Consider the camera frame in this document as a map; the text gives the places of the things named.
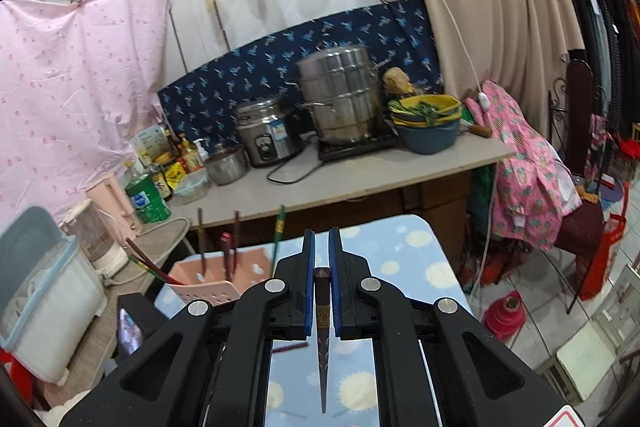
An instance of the metal bowl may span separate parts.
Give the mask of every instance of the metal bowl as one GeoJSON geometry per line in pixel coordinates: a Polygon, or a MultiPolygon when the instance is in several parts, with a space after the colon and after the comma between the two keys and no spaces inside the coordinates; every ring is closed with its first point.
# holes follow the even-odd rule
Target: metal bowl
{"type": "Polygon", "coordinates": [[[249,170],[249,163],[242,145],[217,148],[216,152],[204,162],[204,166],[216,185],[233,183],[249,170]]]}

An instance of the floral fabric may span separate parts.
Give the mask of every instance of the floral fabric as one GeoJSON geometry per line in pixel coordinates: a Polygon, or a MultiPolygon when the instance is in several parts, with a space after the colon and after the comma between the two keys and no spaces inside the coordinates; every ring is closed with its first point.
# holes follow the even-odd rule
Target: floral fabric
{"type": "Polygon", "coordinates": [[[496,169],[492,233],[549,251],[562,217],[578,208],[580,200],[561,193],[558,169],[566,172],[566,168],[549,143],[529,126],[515,100],[491,80],[484,82],[482,91],[491,101],[489,110],[483,112],[469,98],[466,107],[478,123],[491,127],[494,136],[516,152],[496,169]]]}

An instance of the wooden chair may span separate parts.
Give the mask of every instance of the wooden chair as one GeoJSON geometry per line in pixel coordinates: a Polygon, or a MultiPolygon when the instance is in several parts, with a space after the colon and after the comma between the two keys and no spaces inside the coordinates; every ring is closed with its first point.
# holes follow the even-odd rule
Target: wooden chair
{"type": "MultiPolygon", "coordinates": [[[[571,61],[567,67],[566,81],[562,78],[557,79],[553,92],[549,92],[548,106],[550,142],[554,139],[555,131],[561,145],[560,154],[564,155],[564,164],[574,176],[582,177],[587,151],[591,147],[591,115],[602,114],[600,96],[594,88],[593,75],[585,62],[571,61]]],[[[599,156],[602,161],[596,192],[600,188],[606,151],[602,150],[599,156]]],[[[577,288],[567,314],[574,307],[586,280],[586,274],[591,269],[593,259],[600,249],[603,231],[604,215],[600,201],[595,204],[583,201],[577,210],[562,220],[555,247],[566,250],[576,257],[590,260],[585,277],[579,283],[576,274],[577,288]]]]}

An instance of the green container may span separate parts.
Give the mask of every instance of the green container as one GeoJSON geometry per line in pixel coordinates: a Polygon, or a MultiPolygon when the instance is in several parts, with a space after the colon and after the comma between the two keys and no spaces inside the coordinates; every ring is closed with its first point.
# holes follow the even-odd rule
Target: green container
{"type": "Polygon", "coordinates": [[[142,176],[130,182],[124,188],[124,191],[143,223],[164,221],[171,216],[169,207],[164,203],[153,179],[148,174],[142,174],[142,176]]]}

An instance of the red bucket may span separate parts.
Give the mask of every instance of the red bucket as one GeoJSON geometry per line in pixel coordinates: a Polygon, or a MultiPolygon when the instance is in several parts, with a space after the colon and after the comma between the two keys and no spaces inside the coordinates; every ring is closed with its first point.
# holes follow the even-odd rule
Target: red bucket
{"type": "Polygon", "coordinates": [[[4,365],[9,378],[14,383],[14,386],[22,395],[25,402],[31,407],[31,401],[33,399],[33,387],[31,384],[31,375],[29,371],[20,365],[20,362],[14,359],[11,353],[6,353],[0,349],[0,363],[4,365]]]}

